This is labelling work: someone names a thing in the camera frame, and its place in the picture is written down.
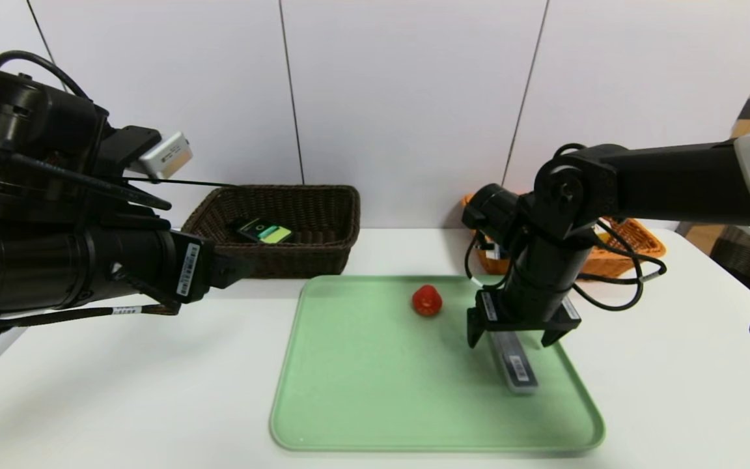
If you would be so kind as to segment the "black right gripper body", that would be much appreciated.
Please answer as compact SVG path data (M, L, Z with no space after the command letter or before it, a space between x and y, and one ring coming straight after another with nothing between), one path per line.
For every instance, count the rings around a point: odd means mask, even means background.
M557 241L539 234L491 236L508 254L503 284L476 295L476 332L571 332L581 324L568 295L594 247L594 235Z

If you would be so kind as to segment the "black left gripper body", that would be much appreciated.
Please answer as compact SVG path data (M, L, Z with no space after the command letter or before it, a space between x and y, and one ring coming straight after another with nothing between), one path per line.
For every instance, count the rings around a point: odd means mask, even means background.
M187 305L210 289L214 241L178 231L135 233L123 246L121 280L161 305Z

